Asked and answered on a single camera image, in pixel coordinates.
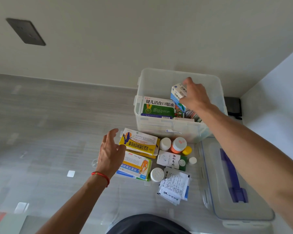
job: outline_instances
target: hand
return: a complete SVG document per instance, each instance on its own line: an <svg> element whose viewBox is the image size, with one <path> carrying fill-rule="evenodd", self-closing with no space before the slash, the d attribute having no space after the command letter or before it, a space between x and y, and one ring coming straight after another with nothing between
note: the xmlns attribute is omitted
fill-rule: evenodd
<svg viewBox="0 0 293 234"><path fill-rule="evenodd" d="M187 96L181 98L180 103L195 111L198 115L202 110L212 105L202 84L195 84L191 77L186 78L183 84L187 85Z"/></svg>
<svg viewBox="0 0 293 234"><path fill-rule="evenodd" d="M118 129L113 129L103 136L98 158L97 172L106 175L108 178L117 172L124 161L126 146L114 143L114 137Z"/></svg>

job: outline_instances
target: forearm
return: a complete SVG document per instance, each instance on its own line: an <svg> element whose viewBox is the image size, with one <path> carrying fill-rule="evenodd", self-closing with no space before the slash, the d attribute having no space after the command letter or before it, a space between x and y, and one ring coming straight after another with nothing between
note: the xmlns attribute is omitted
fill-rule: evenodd
<svg viewBox="0 0 293 234"><path fill-rule="evenodd" d="M242 177L293 224L293 160L212 105L200 117Z"/></svg>
<svg viewBox="0 0 293 234"><path fill-rule="evenodd" d="M36 234L79 233L106 185L106 179L100 175L89 177Z"/></svg>

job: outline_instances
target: white medicine box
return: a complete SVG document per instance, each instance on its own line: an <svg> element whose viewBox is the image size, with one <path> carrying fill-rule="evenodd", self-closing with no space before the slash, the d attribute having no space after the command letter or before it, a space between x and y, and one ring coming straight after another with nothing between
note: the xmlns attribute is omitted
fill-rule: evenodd
<svg viewBox="0 0 293 234"><path fill-rule="evenodd" d="M141 116L143 97L170 99L172 86L191 77L196 84L202 84L212 104L227 115L220 79L214 75L196 74L172 70L146 68L138 79L138 91L134 106L138 131L157 137L183 137L188 143L197 143L211 134L204 122L189 122L156 117Z"/></svg>

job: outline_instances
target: white bottle cap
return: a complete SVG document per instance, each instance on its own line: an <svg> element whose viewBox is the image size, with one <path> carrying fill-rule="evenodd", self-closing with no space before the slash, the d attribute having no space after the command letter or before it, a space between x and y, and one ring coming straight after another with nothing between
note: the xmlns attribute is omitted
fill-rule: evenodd
<svg viewBox="0 0 293 234"><path fill-rule="evenodd" d="M182 151L186 148L187 142L184 138L182 137L177 137L173 142L172 146L176 151Z"/></svg>
<svg viewBox="0 0 293 234"><path fill-rule="evenodd" d="M191 157L191 158L189 158L189 163L190 163L190 164L196 164L196 162L197 162L197 160L196 160L195 157Z"/></svg>
<svg viewBox="0 0 293 234"><path fill-rule="evenodd" d="M151 180L154 182L160 182L164 179L164 171L161 168L154 168L151 171Z"/></svg>
<svg viewBox="0 0 293 234"><path fill-rule="evenodd" d="M170 138L164 138L160 140L160 150L167 151L172 145Z"/></svg>

